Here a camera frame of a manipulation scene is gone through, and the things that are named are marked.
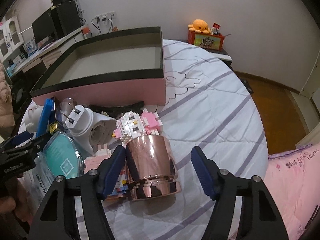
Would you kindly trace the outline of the left hand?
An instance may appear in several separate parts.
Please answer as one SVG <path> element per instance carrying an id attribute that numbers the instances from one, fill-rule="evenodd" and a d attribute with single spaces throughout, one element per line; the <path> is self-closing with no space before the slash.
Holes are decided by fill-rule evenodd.
<path id="1" fill-rule="evenodd" d="M 32 223 L 33 214 L 28 204 L 28 194 L 17 177 L 1 181 L 1 214 L 13 212 L 22 222 Z"/>

